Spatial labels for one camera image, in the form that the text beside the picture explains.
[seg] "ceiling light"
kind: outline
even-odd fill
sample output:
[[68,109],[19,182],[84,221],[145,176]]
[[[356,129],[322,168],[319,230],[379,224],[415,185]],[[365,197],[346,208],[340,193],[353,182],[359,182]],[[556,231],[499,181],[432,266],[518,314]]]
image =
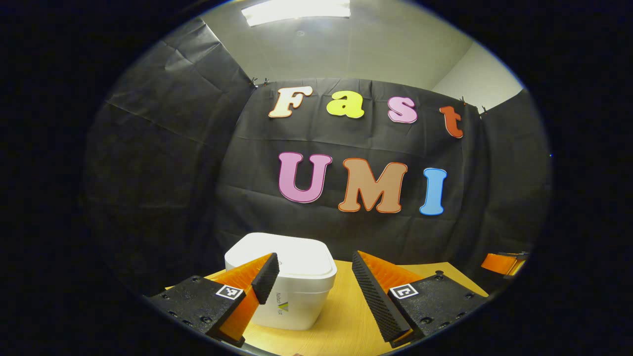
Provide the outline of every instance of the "ceiling light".
[[270,0],[242,10],[249,26],[289,18],[349,17],[349,0]]

